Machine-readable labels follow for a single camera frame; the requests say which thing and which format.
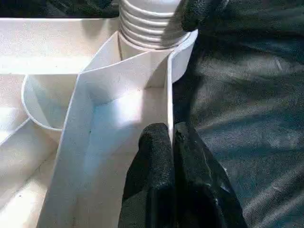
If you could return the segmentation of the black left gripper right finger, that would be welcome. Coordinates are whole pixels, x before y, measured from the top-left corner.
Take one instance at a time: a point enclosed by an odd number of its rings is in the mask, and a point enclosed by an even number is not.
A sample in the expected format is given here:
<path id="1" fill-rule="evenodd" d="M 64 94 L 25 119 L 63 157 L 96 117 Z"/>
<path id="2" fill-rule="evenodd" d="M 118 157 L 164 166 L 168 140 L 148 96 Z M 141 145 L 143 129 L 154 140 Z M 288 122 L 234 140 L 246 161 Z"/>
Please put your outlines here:
<path id="1" fill-rule="evenodd" d="M 225 169 L 188 123 L 174 129 L 177 219 L 180 228 L 246 228 Z"/>

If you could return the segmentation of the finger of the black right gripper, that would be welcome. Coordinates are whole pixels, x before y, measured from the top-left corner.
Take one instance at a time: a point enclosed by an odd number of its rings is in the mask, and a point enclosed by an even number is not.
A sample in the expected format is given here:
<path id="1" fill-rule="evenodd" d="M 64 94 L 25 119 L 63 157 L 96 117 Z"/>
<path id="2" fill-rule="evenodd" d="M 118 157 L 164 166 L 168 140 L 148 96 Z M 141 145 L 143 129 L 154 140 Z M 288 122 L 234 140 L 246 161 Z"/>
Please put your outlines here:
<path id="1" fill-rule="evenodd" d="M 168 22 L 161 35 L 161 44 L 173 47 L 196 30 L 203 22 L 221 14 L 226 0 L 174 0 L 171 1 Z"/>

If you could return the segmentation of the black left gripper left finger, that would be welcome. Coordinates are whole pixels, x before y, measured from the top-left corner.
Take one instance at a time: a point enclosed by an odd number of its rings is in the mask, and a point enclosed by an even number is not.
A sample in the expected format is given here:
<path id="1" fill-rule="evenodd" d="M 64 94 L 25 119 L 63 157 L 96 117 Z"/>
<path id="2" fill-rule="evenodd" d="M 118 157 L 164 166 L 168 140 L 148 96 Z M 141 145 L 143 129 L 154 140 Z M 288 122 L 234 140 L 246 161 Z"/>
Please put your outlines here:
<path id="1" fill-rule="evenodd" d="M 121 206 L 123 228 L 176 226 L 176 191 L 168 128 L 153 123 L 142 131 L 126 175 Z"/>

